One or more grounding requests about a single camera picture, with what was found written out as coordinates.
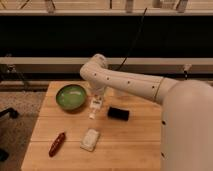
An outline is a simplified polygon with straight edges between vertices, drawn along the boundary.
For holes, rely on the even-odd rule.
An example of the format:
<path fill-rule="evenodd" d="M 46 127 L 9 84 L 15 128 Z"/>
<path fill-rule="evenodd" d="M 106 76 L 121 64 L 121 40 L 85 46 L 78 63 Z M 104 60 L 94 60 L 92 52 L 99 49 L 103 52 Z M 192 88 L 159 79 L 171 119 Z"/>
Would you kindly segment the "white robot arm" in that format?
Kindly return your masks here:
<path fill-rule="evenodd" d="M 90 58 L 80 75 L 95 94 L 111 87 L 162 106 L 161 171 L 213 171 L 213 86 L 113 71 L 101 54 Z"/>

